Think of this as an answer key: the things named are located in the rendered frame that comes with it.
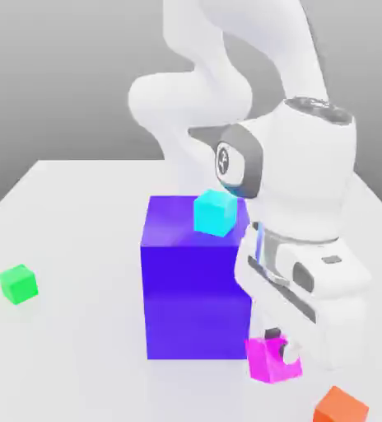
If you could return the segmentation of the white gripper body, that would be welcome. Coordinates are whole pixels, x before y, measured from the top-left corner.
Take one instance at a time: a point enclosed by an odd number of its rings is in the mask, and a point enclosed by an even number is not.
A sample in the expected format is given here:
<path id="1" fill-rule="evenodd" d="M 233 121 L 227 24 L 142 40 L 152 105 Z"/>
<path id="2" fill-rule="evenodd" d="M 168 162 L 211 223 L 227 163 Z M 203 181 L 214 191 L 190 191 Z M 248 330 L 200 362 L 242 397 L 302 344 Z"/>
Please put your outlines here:
<path id="1" fill-rule="evenodd" d="M 245 229 L 235 279 L 252 299 L 251 335 L 278 327 L 327 369 L 364 352 L 369 271 L 341 238 L 282 239 L 259 223 Z"/>

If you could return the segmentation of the small magenta cube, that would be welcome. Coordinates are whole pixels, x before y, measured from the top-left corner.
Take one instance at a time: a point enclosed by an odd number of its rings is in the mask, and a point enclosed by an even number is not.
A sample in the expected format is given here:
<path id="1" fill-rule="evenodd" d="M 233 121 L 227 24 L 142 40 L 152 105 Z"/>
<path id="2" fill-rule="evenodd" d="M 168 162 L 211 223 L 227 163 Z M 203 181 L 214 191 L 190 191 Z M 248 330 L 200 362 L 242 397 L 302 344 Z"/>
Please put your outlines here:
<path id="1" fill-rule="evenodd" d="M 302 366 L 300 359 L 294 363 L 284 363 L 280 354 L 281 347 L 287 345 L 287 338 L 250 338 L 245 341 L 249 375 L 258 381 L 274 384 L 300 377 Z"/>

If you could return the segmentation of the small orange cube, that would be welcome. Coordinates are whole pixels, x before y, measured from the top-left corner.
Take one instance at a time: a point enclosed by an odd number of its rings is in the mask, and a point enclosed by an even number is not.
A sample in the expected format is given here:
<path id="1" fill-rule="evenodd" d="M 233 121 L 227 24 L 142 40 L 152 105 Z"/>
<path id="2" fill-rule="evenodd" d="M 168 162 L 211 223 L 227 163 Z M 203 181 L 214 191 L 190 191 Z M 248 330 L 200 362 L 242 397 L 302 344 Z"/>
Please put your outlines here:
<path id="1" fill-rule="evenodd" d="M 314 409 L 312 422 L 366 422 L 369 406 L 332 386 Z"/>

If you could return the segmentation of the small cyan cube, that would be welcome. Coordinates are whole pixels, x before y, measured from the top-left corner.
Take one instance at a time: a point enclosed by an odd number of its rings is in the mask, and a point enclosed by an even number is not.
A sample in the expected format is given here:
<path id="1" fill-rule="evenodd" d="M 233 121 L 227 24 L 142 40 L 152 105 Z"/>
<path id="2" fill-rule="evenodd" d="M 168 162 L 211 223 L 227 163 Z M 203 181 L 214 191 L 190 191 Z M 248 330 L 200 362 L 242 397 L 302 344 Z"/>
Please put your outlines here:
<path id="1" fill-rule="evenodd" d="M 235 226 L 238 199 L 226 192 L 207 190 L 193 202 L 195 232 L 225 237 Z"/>

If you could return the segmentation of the small green cube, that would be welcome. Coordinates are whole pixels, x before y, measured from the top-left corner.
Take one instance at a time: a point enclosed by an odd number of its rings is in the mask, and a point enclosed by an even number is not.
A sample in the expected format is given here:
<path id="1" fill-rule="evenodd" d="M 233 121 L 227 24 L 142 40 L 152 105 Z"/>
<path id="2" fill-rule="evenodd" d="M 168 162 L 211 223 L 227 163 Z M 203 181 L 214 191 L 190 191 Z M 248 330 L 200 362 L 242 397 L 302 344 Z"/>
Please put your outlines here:
<path id="1" fill-rule="evenodd" d="M 0 273 L 3 295 L 17 305 L 39 294 L 35 274 L 25 265 L 18 265 Z"/>

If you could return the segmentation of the large blue box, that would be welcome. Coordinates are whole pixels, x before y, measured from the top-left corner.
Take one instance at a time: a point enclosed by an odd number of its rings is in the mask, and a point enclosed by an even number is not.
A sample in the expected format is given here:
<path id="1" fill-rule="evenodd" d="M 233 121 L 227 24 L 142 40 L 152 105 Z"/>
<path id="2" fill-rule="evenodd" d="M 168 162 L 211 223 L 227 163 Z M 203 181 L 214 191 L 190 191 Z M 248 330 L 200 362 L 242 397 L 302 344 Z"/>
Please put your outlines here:
<path id="1" fill-rule="evenodd" d="M 245 202 L 225 237 L 193 229 L 192 196 L 152 196 L 140 245 L 149 359 L 245 359 L 251 299 L 234 278 Z"/>

